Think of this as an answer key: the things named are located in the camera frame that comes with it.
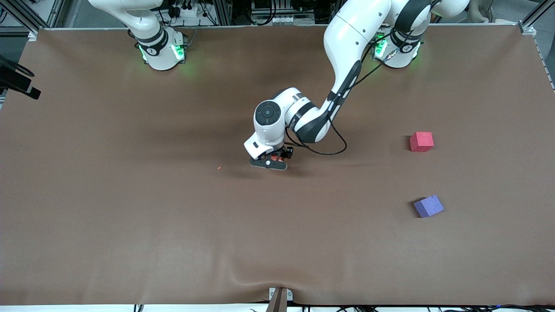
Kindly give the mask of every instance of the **table surface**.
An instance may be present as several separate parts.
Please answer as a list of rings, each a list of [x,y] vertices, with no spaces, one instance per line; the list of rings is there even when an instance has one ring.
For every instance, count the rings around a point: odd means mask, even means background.
[[[9,92],[0,111],[0,304],[253,302],[272,286],[304,304],[554,304],[555,95],[532,37],[430,27],[407,68],[353,90],[346,152],[251,167],[259,102],[328,94],[323,33],[202,29],[185,65],[156,72],[124,31],[41,31],[21,59],[40,100]],[[436,146],[410,152],[415,131]],[[445,211],[418,218],[432,194]]]

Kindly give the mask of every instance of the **blue cube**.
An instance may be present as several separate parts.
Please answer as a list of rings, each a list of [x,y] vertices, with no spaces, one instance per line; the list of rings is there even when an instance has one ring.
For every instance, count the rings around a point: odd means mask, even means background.
[[[437,195],[430,196],[415,203],[415,208],[421,218],[429,217],[443,210]]]

